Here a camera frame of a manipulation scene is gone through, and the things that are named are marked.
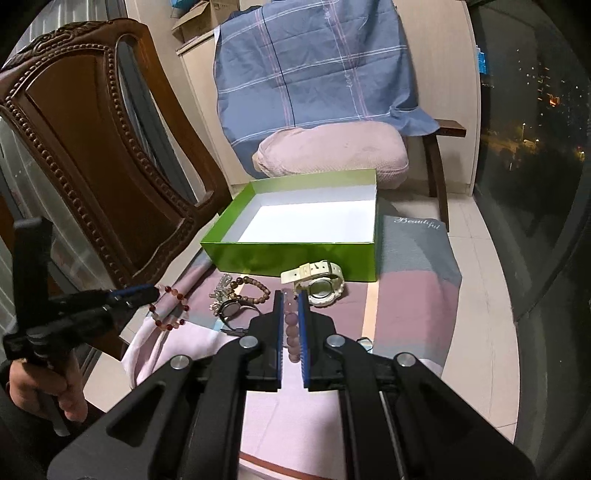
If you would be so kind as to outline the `person's left hand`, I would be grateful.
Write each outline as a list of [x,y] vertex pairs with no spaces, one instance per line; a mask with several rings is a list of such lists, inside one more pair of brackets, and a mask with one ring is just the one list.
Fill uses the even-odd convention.
[[9,369],[8,394],[21,410],[39,417],[46,417],[40,403],[42,394],[55,398],[69,421],[82,423],[88,415],[82,375],[74,352],[69,354],[60,373],[26,360],[13,361]]

